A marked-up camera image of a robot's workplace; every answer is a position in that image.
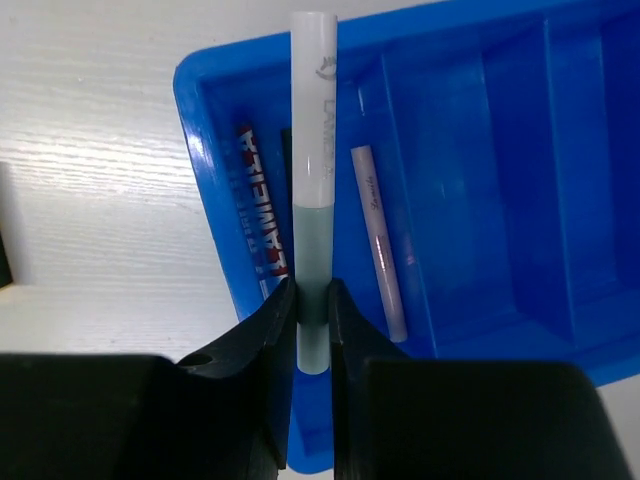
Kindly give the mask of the white blue makeup pen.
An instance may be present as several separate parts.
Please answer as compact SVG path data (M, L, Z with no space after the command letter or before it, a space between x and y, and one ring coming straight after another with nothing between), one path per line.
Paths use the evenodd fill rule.
M330 366L327 287L335 204L337 17L296 12L291 25L292 214L297 366Z

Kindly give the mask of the pink slim makeup tube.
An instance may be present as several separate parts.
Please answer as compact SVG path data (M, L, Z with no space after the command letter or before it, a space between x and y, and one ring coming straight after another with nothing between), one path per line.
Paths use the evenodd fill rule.
M352 148L351 158L389 336L401 343L408 333L371 147Z

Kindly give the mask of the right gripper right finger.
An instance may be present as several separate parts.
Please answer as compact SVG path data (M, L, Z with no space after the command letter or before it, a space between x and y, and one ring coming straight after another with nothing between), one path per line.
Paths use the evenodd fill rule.
M628 479L595 386L555 361L414 359L328 288L338 479Z

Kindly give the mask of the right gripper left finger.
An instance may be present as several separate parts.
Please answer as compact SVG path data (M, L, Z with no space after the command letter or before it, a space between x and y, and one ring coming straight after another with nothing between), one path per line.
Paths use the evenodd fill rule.
M5 354L5 479L274 479L287 463L296 287L178 362Z

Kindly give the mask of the red lip gloss tube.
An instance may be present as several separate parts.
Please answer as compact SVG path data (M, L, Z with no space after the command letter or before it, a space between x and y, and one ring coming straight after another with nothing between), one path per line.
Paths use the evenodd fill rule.
M254 260L260 292L266 299L289 275L288 262L253 128L242 123L236 128L236 140L251 207L245 237Z

